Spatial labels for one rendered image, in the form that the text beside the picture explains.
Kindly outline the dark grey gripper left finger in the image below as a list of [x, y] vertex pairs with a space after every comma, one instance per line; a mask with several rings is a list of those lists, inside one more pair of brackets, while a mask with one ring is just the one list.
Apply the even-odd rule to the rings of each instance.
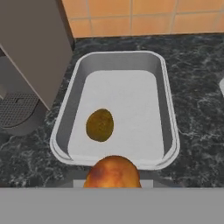
[[83, 187], [88, 171], [71, 171], [56, 186], [60, 188]]

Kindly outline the green brown avocado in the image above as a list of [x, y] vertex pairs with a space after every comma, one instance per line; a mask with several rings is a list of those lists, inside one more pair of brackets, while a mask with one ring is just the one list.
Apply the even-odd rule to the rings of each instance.
[[97, 142], [105, 142], [110, 138], [113, 130], [113, 116], [105, 108], [96, 110], [87, 119], [86, 132], [88, 137], [92, 140]]

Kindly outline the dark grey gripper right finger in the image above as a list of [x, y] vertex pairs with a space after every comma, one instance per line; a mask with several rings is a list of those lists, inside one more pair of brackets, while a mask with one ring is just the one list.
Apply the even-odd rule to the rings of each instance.
[[181, 184], [175, 183], [173, 180], [169, 180], [160, 177], [155, 171], [139, 171], [140, 183], [142, 188], [182, 188]]

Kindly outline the white rectangular tupperware container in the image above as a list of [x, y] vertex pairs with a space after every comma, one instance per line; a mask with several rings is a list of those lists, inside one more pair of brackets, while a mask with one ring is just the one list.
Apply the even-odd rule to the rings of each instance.
[[[110, 138], [90, 139], [86, 123], [98, 109], [114, 120]], [[140, 170], [161, 170], [180, 149], [165, 59], [151, 51], [91, 52], [78, 59], [50, 139], [67, 165], [92, 166], [119, 155]]]

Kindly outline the golden brown chicken drumstick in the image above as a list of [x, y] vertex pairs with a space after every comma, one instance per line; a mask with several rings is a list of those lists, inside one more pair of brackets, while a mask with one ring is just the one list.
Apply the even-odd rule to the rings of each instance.
[[98, 161], [89, 171], [85, 188], [141, 188], [140, 175], [126, 157], [108, 156]]

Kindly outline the grey coffee machine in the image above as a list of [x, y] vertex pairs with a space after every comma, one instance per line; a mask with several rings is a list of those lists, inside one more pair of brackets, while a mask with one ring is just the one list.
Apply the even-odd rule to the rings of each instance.
[[62, 0], [0, 0], [0, 129], [33, 132], [45, 119], [72, 58]]

